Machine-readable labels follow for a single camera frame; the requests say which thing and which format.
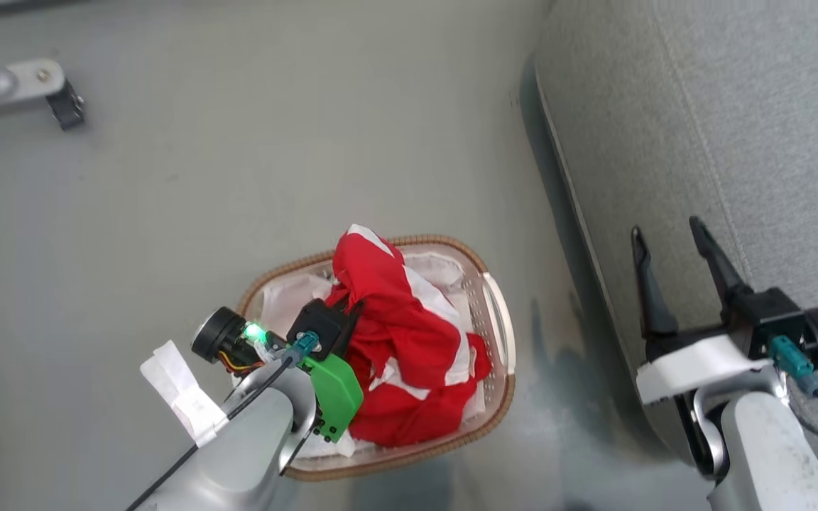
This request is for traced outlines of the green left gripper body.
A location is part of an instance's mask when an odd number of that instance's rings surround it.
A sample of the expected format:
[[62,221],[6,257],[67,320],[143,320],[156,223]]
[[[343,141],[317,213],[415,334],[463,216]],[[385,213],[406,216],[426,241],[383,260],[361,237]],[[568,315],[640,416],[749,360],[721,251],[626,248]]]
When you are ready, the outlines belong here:
[[317,360],[306,357],[301,368],[309,375],[316,400],[314,433],[325,442],[338,442],[364,401],[353,368],[340,356]]

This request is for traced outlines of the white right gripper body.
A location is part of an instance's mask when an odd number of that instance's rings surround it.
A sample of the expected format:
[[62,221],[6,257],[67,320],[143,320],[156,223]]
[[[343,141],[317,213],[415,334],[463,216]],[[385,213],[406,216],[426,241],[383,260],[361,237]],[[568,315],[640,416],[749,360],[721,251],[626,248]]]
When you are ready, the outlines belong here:
[[752,361],[729,334],[715,334],[647,362],[636,387],[645,405],[675,402],[695,462],[727,462],[724,436],[707,417],[705,401],[744,392],[773,394],[773,362]]

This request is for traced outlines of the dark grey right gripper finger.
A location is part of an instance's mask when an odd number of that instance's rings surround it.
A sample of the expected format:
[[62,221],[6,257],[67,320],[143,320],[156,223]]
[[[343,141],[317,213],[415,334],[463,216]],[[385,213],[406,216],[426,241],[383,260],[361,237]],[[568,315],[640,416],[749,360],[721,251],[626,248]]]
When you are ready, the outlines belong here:
[[721,320],[723,324],[730,324],[734,317],[731,302],[739,295],[752,295],[754,290],[741,278],[736,266],[731,264],[731,260],[721,249],[704,221],[698,216],[691,216],[689,224],[696,249],[701,258],[707,262],[711,278],[713,278],[721,303]]
[[661,288],[653,274],[652,256],[638,226],[631,233],[634,275],[640,302],[640,330],[644,339],[674,336],[679,324],[663,299]]

